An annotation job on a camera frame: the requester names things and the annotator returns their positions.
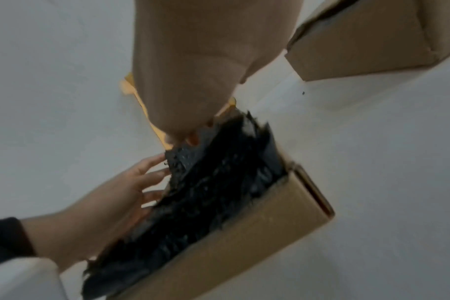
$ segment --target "bare skin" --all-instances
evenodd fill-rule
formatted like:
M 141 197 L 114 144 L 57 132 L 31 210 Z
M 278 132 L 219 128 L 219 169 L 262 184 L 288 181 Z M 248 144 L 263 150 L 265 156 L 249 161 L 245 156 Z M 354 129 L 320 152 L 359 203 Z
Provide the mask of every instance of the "bare skin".
M 146 158 L 59 213 L 22 220 L 37 255 L 63 271 L 123 237 L 150 212 L 141 205 L 161 199 L 162 190 L 143 190 L 169 175 L 169 169 L 148 172 L 164 160 L 164 154 Z
M 303 0 L 135 2 L 135 85 L 151 122 L 179 143 L 281 53 Z

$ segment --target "yellow object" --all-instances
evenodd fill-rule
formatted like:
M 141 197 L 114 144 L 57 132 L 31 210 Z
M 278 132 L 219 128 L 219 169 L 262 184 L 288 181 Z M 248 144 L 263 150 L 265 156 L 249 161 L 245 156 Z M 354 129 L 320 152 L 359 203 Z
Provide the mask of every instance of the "yellow object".
M 139 105 L 142 107 L 142 111 L 148 118 L 146 106 L 144 105 L 143 101 L 137 94 L 136 87 L 135 87 L 135 81 L 133 79 L 133 75 L 131 72 L 129 72 L 125 76 L 125 79 L 120 82 L 120 87 L 121 87 L 121 91 L 123 91 L 123 94 L 125 94 L 125 95 L 133 94 L 136 97 L 136 100 L 138 101 Z M 217 115 L 220 115 L 222 112 L 224 112 L 231 106 L 236 106 L 236 99 L 234 97 L 232 97 L 232 98 L 230 98 L 230 100 L 228 100 L 228 103 L 217 113 Z M 161 141 L 162 145 L 164 146 L 164 149 L 170 150 L 172 148 L 172 145 L 166 143 L 166 134 L 164 132 L 162 132 L 159 128 L 154 126 L 151 122 L 149 122 L 149 124 L 151 125 L 152 130 L 154 130 L 157 137 Z

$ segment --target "black material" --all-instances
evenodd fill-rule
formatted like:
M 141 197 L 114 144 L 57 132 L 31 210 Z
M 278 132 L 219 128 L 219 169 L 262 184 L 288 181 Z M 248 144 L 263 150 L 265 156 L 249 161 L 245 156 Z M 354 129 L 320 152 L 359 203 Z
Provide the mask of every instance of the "black material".
M 166 152 L 168 195 L 128 238 L 90 263 L 85 300 L 114 295 L 150 275 L 285 175 L 269 127 L 259 128 L 250 115 L 202 132 L 201 141 Z
M 16 257 L 35 256 L 21 222 L 16 218 L 0 220 L 0 263 Z

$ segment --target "floor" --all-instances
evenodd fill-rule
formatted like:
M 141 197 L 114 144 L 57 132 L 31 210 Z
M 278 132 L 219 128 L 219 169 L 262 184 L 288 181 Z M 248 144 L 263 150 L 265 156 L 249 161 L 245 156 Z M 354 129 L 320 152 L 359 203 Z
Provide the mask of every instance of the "floor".
M 132 1 L 11 2 L 0 0 L 0 217 L 27 217 L 162 148 L 118 88 Z M 243 87 L 253 100 L 239 103 L 270 122 L 337 216 L 200 300 L 450 299 L 450 58 L 314 83 L 277 68 L 280 80 L 257 75 L 267 93 Z M 62 275 L 72 300 L 82 267 Z

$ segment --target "brown cardboard box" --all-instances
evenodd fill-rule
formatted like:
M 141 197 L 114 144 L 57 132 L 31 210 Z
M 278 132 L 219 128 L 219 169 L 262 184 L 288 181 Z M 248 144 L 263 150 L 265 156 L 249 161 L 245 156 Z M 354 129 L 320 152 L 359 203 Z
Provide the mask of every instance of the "brown cardboard box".
M 289 175 L 254 205 L 111 299 L 194 299 L 332 219 L 332 207 L 303 168 L 282 157 Z
M 450 55 L 450 0 L 325 0 L 287 50 L 306 81 L 431 65 Z

